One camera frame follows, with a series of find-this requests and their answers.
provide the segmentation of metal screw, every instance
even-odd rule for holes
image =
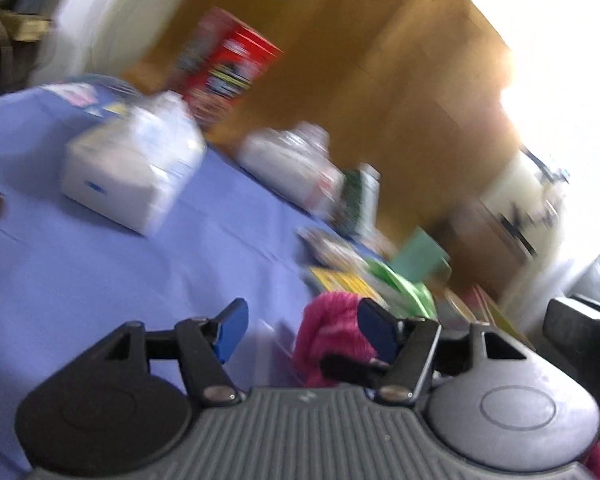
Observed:
[[[378,394],[382,397],[382,400],[391,402],[392,404],[400,404],[413,397],[413,392],[410,389],[398,384],[383,386],[378,390]]]
[[[238,393],[231,386],[219,384],[217,386],[208,386],[202,392],[206,400],[214,404],[228,404],[237,399]]]

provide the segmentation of blue tablecloth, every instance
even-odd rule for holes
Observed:
[[[96,88],[88,109],[44,89],[0,98],[0,480],[29,469],[13,431],[20,400],[122,322],[162,330],[245,298],[250,332],[228,370],[248,387],[261,320],[293,334],[312,296],[294,231],[315,221],[213,150],[152,238],[62,196],[64,145],[112,115],[114,95]],[[154,369],[177,381],[175,364]]]

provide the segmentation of plastic bag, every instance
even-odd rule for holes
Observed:
[[[343,272],[366,269],[367,263],[356,248],[338,235],[318,228],[300,228],[296,232],[309,245],[314,258],[325,267]]]
[[[199,168],[206,144],[174,92],[149,98],[128,117],[67,144],[62,192],[147,235],[160,227]]]
[[[329,161],[329,134],[301,122],[293,130],[256,130],[244,141],[238,163],[267,187],[319,218],[328,218],[344,177]]]
[[[426,285],[423,283],[411,283],[405,280],[404,277],[393,272],[391,267],[379,260],[370,258],[367,263],[369,275],[390,287],[390,289],[386,289],[385,287],[378,286],[375,280],[369,280],[370,284],[389,304],[389,311],[394,316],[438,318],[436,305]]]

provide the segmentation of colorful package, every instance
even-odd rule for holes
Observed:
[[[200,128],[207,130],[228,115],[279,54],[235,16],[212,9],[178,58],[169,88],[182,95]]]

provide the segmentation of green object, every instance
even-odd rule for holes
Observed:
[[[387,284],[398,295],[398,301],[386,297],[381,290],[378,293],[389,305],[389,311],[396,317],[427,317],[437,319],[436,305],[429,289],[421,283],[411,283],[394,272],[387,264],[369,259],[368,272]]]
[[[344,172],[333,228],[344,237],[369,237],[376,225],[380,174],[368,164]]]
[[[442,266],[447,266],[449,255],[433,238],[417,227],[398,255],[389,262],[390,267],[413,283],[426,280]]]

